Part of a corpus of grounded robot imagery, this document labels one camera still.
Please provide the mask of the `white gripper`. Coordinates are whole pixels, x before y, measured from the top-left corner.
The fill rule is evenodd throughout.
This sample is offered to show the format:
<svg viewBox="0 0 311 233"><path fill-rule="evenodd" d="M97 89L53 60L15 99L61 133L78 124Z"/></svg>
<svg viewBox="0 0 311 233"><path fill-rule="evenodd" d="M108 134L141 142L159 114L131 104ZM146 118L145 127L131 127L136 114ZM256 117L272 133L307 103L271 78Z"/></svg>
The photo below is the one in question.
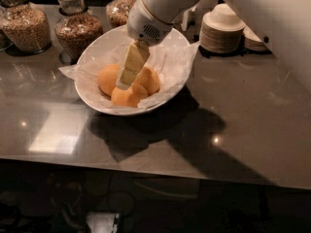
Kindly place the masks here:
<svg viewBox="0 0 311 233"><path fill-rule="evenodd" d="M140 41L128 46L121 63L116 86L123 90L130 88L147 62L150 56L149 46L160 44L172 30L171 24L158 20L149 12L143 0L136 0L134 3L128 14L126 27L128 36Z"/></svg>

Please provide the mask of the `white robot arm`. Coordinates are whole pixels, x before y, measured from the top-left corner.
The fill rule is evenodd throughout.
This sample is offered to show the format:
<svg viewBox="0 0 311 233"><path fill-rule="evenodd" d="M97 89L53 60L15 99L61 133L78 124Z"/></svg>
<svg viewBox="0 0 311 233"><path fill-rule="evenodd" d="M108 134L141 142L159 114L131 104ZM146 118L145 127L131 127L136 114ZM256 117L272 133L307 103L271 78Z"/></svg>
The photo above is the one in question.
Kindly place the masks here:
<svg viewBox="0 0 311 233"><path fill-rule="evenodd" d="M163 41L178 13L200 0L137 0L127 20L128 36L151 46ZM311 0L223 0L311 90Z"/></svg>

